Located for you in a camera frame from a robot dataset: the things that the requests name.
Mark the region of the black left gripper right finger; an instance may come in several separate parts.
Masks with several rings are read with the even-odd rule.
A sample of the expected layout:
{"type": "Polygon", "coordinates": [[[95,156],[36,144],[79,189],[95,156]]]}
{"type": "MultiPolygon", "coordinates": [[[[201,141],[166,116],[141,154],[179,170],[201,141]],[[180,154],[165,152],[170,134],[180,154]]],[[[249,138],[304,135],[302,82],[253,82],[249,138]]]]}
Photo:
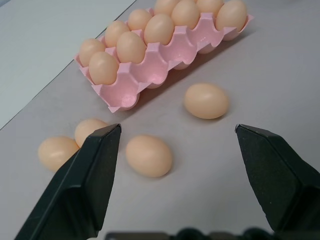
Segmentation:
{"type": "Polygon", "coordinates": [[[279,135],[235,128],[251,188],[275,232],[319,231],[320,173],[279,135]]]}

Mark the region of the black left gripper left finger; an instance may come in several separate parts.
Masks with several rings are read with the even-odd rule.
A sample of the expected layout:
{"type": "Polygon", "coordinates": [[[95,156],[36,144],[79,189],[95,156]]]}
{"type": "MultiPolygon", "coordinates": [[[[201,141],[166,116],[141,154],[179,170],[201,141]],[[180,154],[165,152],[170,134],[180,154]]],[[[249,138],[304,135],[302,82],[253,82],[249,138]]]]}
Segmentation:
{"type": "Polygon", "coordinates": [[[111,196],[121,125],[95,130],[54,174],[17,240],[87,240],[102,229],[111,196]]]}

